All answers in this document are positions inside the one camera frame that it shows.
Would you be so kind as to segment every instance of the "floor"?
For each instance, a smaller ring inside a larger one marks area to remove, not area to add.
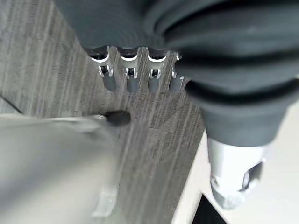
[[[173,54],[161,89],[147,89],[141,49],[140,90],[124,89],[115,57],[118,90],[105,90],[95,65],[49,0],[0,0],[0,95],[22,113],[40,118],[131,112],[120,131],[118,207],[105,223],[167,224],[177,206],[204,127],[184,91],[166,91]],[[0,104],[0,112],[7,112]]]

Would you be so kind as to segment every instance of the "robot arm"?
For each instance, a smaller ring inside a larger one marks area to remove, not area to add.
[[[293,0],[55,0],[90,56],[106,45],[178,52],[209,138],[211,187],[231,209],[299,97],[299,3]]]

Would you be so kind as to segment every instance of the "black rubber sleeve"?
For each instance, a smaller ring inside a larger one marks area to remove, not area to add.
[[[110,111],[104,114],[111,126],[121,127],[131,122],[131,115],[127,111]]]
[[[220,142],[269,143],[299,97],[298,0],[55,2],[85,48],[179,52],[176,71],[192,80],[186,92]],[[149,79],[150,90],[157,81]]]

